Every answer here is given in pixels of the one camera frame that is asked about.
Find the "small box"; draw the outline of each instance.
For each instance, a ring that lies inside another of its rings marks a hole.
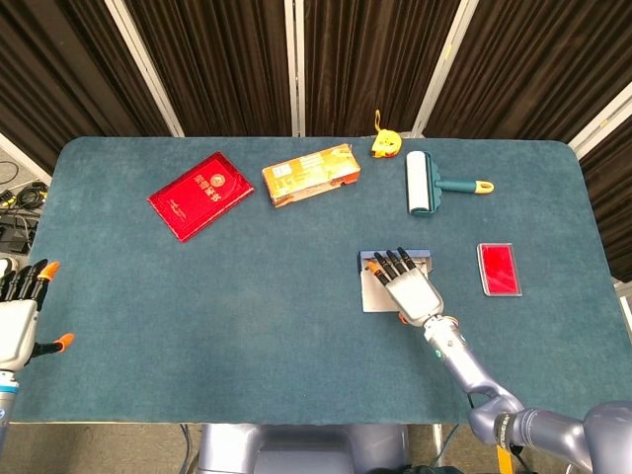
[[[355,183],[359,164],[345,143],[264,168],[275,207]]]

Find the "robotic arm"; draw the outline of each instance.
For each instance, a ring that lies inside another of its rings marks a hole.
[[[54,343],[36,343],[41,305],[58,268],[58,262],[42,260],[0,281],[0,453],[19,390],[15,373],[34,357],[65,351],[74,339],[66,334]]]
[[[426,340],[461,389],[488,398],[469,414],[472,432],[487,444],[505,449],[529,446],[594,474],[632,473],[632,402],[610,402],[592,408],[583,421],[537,409],[525,409],[472,354],[458,321],[443,316],[443,301],[426,276],[401,247],[369,264],[409,324],[422,327]]]

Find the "floor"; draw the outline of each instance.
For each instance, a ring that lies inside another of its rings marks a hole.
[[[443,433],[450,429],[444,425]],[[197,451],[201,426],[191,425],[191,433]],[[409,433],[414,464],[432,462],[432,427],[410,426]],[[176,474],[184,455],[178,425],[16,425],[0,460],[0,474]],[[524,458],[539,473],[566,470],[564,463],[539,453],[525,452]],[[444,460],[465,474],[499,472],[496,449],[479,442],[467,426],[457,430]]]

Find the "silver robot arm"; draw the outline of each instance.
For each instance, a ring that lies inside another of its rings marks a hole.
[[[488,400],[469,414],[472,432],[487,444],[529,446],[594,474],[632,474],[632,402],[610,402],[591,409],[583,421],[552,412],[525,409],[472,354],[458,321],[443,316],[443,301],[426,276],[399,248],[387,277],[375,264],[373,274],[385,285],[412,326],[423,327],[426,340],[467,394]]]

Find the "red notebook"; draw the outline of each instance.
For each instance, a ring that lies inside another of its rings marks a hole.
[[[147,200],[187,242],[255,189],[228,159],[215,152]]]

